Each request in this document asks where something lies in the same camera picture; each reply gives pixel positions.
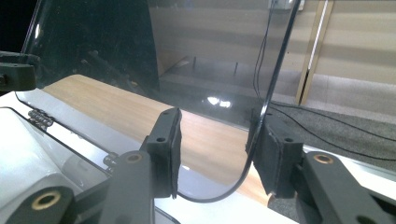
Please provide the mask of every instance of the black wire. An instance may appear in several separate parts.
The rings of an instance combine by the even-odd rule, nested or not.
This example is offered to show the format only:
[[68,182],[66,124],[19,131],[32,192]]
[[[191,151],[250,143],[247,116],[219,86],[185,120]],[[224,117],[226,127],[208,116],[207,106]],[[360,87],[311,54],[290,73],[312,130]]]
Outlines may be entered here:
[[347,151],[347,152],[350,152],[350,153],[353,153],[353,154],[356,154],[356,155],[360,155],[360,156],[363,156],[363,157],[375,159],[375,160],[381,160],[381,161],[396,161],[396,159],[388,159],[388,158],[381,158],[381,157],[376,157],[376,156],[370,156],[370,155],[367,155],[367,154],[364,154],[364,153],[360,153],[360,152],[356,152],[356,151],[352,151],[352,150],[346,149],[346,148],[344,148],[344,147],[340,147],[340,146],[338,146],[338,145],[336,145],[336,144],[334,144],[334,143],[332,143],[332,142],[329,142],[329,141],[327,141],[326,139],[320,137],[318,134],[315,134],[315,133],[311,132],[311,131],[310,131],[309,129],[307,129],[303,124],[301,124],[299,121],[297,121],[296,119],[294,119],[292,116],[290,116],[290,115],[287,114],[286,112],[284,112],[284,111],[282,111],[282,110],[280,110],[280,109],[277,109],[277,108],[275,108],[275,107],[273,107],[273,106],[270,106],[270,108],[276,110],[277,112],[279,112],[279,113],[281,113],[281,114],[283,114],[283,115],[285,115],[285,116],[288,117],[289,119],[293,120],[298,126],[300,126],[302,129],[304,129],[306,132],[308,132],[308,133],[314,135],[317,139],[319,139],[319,140],[321,140],[321,141],[323,141],[323,142],[325,142],[325,143],[327,143],[327,144],[329,144],[329,145],[331,145],[331,146],[333,146],[333,147],[337,147],[337,148],[339,148],[339,149],[341,149],[341,150],[344,150],[344,151]]
[[296,105],[281,105],[281,104],[278,104],[278,103],[275,103],[275,102],[271,102],[271,104],[277,105],[277,106],[283,106],[283,107],[295,108],[295,109],[301,109],[301,110],[304,110],[304,111],[308,111],[308,112],[310,112],[310,113],[313,113],[313,114],[316,114],[316,115],[320,115],[320,116],[322,116],[322,117],[324,117],[324,118],[335,120],[335,121],[337,121],[337,122],[340,122],[340,123],[342,123],[342,124],[345,124],[346,126],[349,126],[349,127],[351,127],[351,128],[357,129],[357,130],[359,130],[359,131],[361,131],[361,132],[364,132],[364,133],[368,133],[368,134],[373,135],[373,136],[375,136],[375,137],[379,137],[379,138],[382,138],[382,139],[385,139],[385,140],[389,140],[389,141],[392,141],[392,142],[396,142],[396,139],[389,138],[389,137],[386,137],[386,136],[383,136],[383,135],[380,135],[380,134],[377,134],[377,133],[372,133],[372,132],[366,131],[366,130],[364,130],[363,128],[357,127],[357,126],[355,126],[355,125],[352,125],[352,124],[347,123],[347,122],[345,122],[345,121],[342,121],[342,120],[340,120],[340,119],[335,119],[335,118],[333,118],[333,117],[331,117],[331,116],[328,116],[328,115],[325,115],[325,114],[322,114],[322,113],[319,113],[319,112],[316,112],[316,111],[313,111],[313,110],[310,110],[310,109],[306,109],[306,108],[301,107],[301,106],[296,106]]
[[224,193],[220,194],[219,196],[213,197],[213,198],[208,198],[208,199],[196,199],[196,198],[192,198],[190,196],[187,196],[187,195],[183,194],[180,191],[177,192],[177,195],[179,195],[180,197],[182,197],[182,198],[184,198],[186,200],[194,202],[194,203],[213,203],[213,202],[225,199],[226,197],[228,197],[231,194],[233,194],[242,185],[242,183],[245,181],[246,177],[248,176],[248,171],[250,170],[250,166],[251,166],[251,163],[253,161],[253,156],[254,156],[254,152],[255,151],[256,151],[255,147],[250,149],[249,153],[247,154],[247,160],[245,162],[244,169],[242,170],[241,176],[235,182],[235,184],[233,184],[232,187],[230,187],[227,191],[225,191]]
[[270,22],[271,22],[271,18],[272,18],[273,12],[274,12],[274,5],[275,5],[275,0],[271,0],[271,1],[272,2],[271,2],[270,12],[268,15],[267,27],[265,29],[264,38],[262,39],[262,45],[260,46],[259,56],[257,57],[256,66],[254,67],[254,74],[253,74],[253,89],[256,92],[257,98],[259,100],[261,99],[260,84],[259,84],[260,70],[262,69],[262,61],[264,59],[264,52],[265,52],[265,48],[267,45],[268,31],[269,31]]
[[256,86],[257,86],[257,92],[259,93],[259,99],[261,98],[261,95],[260,95],[260,71],[262,70],[262,62],[264,60],[265,48],[267,47],[268,31],[270,28],[271,18],[272,18],[273,12],[274,12],[274,5],[275,5],[275,0],[272,0],[270,14],[268,16],[267,28],[265,30],[265,36],[264,36],[265,41],[264,41],[264,46],[262,48],[262,60],[260,61],[259,71],[257,72],[257,76],[256,76]]

